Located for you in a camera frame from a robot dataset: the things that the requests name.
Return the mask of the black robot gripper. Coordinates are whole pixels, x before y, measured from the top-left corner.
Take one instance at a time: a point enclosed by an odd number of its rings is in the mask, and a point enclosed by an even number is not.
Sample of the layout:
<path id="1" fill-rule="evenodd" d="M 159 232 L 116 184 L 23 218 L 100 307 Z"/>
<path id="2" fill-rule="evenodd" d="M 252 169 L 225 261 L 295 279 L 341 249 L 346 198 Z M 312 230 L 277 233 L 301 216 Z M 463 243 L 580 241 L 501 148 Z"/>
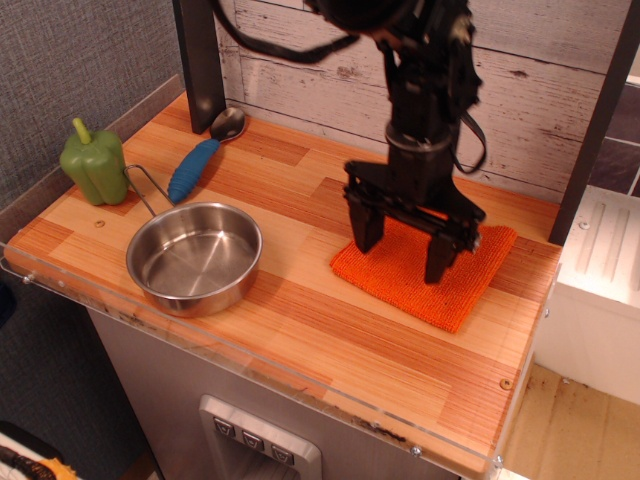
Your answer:
<path id="1" fill-rule="evenodd" d="M 356 247 L 369 252 L 384 235 L 385 217 L 430 234 L 424 281 L 437 284 L 457 250 L 475 250 L 485 213 L 454 185 L 455 136 L 438 142 L 413 138 L 386 127 L 386 163 L 351 160 L 345 164 L 344 195 Z"/>

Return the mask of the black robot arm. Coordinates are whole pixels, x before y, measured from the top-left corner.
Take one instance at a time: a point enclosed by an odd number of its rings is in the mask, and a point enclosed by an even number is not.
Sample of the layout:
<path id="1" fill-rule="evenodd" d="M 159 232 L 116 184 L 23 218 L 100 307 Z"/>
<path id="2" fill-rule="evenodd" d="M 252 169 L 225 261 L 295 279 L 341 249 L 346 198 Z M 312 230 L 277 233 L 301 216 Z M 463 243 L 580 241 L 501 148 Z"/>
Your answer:
<path id="1" fill-rule="evenodd" d="M 455 186 L 456 150 L 466 125 L 486 137 L 469 115 L 482 83 L 472 52 L 475 28 L 465 1 L 311 1 L 309 8 L 337 28 L 367 35 L 384 57 L 391 102 L 385 163 L 345 165 L 353 237 L 366 253 L 393 218 L 430 236 L 424 281 L 437 284 L 457 255 L 479 245 L 484 211 Z"/>

